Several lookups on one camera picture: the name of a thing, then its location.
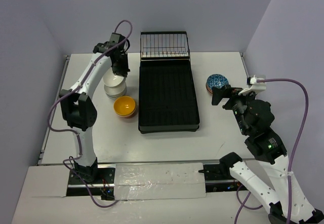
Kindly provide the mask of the white bowl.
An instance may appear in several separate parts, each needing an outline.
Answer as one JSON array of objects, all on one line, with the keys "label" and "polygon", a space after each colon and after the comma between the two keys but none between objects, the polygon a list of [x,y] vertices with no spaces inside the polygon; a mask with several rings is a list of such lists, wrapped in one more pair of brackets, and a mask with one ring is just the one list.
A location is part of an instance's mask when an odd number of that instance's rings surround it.
[{"label": "white bowl", "polygon": [[102,79],[104,85],[110,88],[118,87],[126,80],[125,77],[118,76],[115,74],[105,74]]},{"label": "white bowl", "polygon": [[104,85],[104,91],[106,94],[115,95],[115,94],[122,92],[124,90],[124,88],[126,88],[126,87],[127,87],[126,82],[123,82],[115,87],[109,87],[107,85]]},{"label": "white bowl", "polygon": [[115,94],[115,95],[112,95],[112,94],[106,94],[106,95],[107,95],[107,97],[109,97],[109,98],[117,99],[117,98],[119,98],[119,97],[121,97],[121,96],[126,95],[126,92],[127,92],[127,88],[124,88],[124,90],[123,90],[122,92],[118,93],[118,94]]}]

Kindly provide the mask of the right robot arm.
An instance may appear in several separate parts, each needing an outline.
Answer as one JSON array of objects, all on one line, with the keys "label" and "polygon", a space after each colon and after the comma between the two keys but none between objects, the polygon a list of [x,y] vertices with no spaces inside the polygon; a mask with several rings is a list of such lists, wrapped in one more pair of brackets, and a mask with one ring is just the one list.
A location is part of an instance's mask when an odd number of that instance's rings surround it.
[{"label": "right robot arm", "polygon": [[320,223],[323,212],[314,208],[302,192],[296,177],[288,171],[289,156],[281,138],[271,129],[275,117],[269,102],[256,99],[256,93],[242,93],[241,88],[225,85],[213,87],[212,105],[233,111],[245,144],[265,170],[272,186],[268,186],[248,169],[236,153],[220,159],[220,173],[235,178],[261,203],[271,223]]}]

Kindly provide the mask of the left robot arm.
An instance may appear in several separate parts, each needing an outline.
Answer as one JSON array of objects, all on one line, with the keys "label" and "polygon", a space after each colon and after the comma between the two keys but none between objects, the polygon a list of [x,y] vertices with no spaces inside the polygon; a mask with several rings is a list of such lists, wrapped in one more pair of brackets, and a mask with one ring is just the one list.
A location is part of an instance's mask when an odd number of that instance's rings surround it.
[{"label": "left robot arm", "polygon": [[77,153],[73,160],[74,170],[86,183],[95,182],[99,176],[92,136],[97,110],[92,98],[109,69],[117,76],[127,77],[130,71],[127,55],[129,46],[128,38],[112,33],[109,41],[94,47],[90,62],[77,82],[70,89],[62,89],[59,93],[63,120],[74,134]]}]

